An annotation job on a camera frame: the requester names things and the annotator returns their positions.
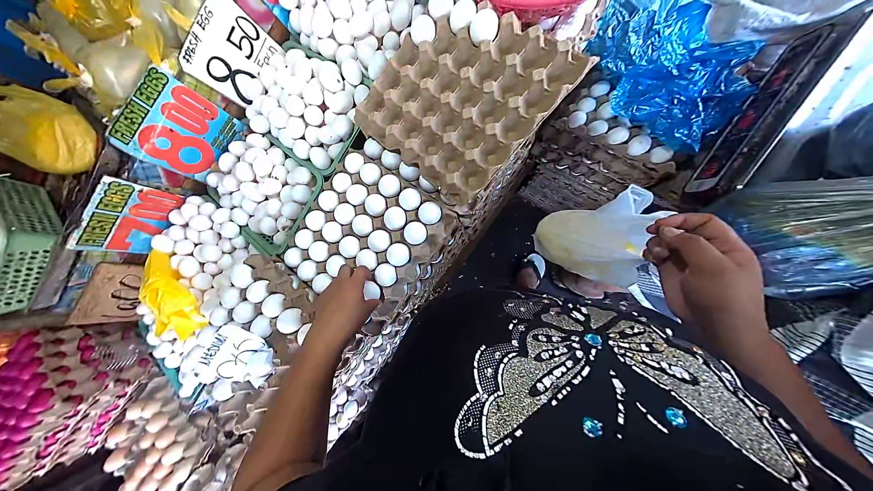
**hand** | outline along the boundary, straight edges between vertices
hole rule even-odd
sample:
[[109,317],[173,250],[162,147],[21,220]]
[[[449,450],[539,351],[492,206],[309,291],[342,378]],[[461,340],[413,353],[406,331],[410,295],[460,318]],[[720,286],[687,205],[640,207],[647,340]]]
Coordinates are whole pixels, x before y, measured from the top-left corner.
[[330,286],[315,301],[315,321],[306,335],[306,345],[319,345],[329,349],[343,349],[349,338],[361,328],[378,300],[364,300],[364,282],[370,271],[359,266],[354,269],[343,266]]
[[657,265],[667,305],[721,356],[769,339],[758,259],[730,226],[685,213],[661,218],[647,232],[656,236],[643,257]]

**blue rhinestone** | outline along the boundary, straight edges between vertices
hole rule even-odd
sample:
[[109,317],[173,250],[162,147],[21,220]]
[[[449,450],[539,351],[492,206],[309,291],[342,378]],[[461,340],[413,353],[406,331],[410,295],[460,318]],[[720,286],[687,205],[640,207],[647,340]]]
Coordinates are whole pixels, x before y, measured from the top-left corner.
[[584,430],[585,434],[589,437],[597,438],[603,435],[603,424],[594,418],[586,416],[582,419],[582,430]]
[[681,409],[668,407],[663,413],[676,428],[685,428],[688,425],[688,419],[685,418],[685,413]]
[[591,346],[600,346],[603,344],[603,340],[596,334],[586,334],[585,341],[587,341]]

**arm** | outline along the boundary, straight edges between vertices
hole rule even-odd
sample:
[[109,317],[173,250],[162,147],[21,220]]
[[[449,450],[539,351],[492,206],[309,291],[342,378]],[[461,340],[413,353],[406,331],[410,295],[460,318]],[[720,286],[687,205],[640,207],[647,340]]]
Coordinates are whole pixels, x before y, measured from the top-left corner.
[[873,477],[869,462],[830,422],[800,369],[769,334],[754,252],[720,219],[673,215],[649,227],[643,257],[657,264],[670,309],[707,347],[776,396],[831,453]]
[[333,374],[349,338],[379,301],[364,301],[366,267],[342,267],[315,304],[315,321],[246,452],[233,491],[276,491],[321,468]]

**white paper sign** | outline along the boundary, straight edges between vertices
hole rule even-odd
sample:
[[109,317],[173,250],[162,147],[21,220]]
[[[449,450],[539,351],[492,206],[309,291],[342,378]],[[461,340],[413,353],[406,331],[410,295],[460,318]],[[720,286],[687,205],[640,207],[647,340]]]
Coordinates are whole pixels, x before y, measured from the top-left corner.
[[208,375],[215,374],[217,378],[229,378],[242,381],[248,373],[246,364],[252,353],[266,349],[267,343],[259,335],[226,324],[212,338],[212,344],[197,360],[197,371]]
[[179,65],[237,104],[251,99],[244,87],[282,47],[233,0],[206,0],[179,51]]

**white plastic bag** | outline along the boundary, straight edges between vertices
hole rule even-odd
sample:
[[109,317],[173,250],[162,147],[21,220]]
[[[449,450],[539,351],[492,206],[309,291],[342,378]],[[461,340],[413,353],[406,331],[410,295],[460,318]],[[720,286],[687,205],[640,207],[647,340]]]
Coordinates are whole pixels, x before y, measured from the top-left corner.
[[674,214],[640,213],[652,203],[652,193],[631,184],[597,210],[552,213],[537,225],[533,246],[564,269],[591,280],[627,288],[636,283],[636,267],[651,235],[646,227]]

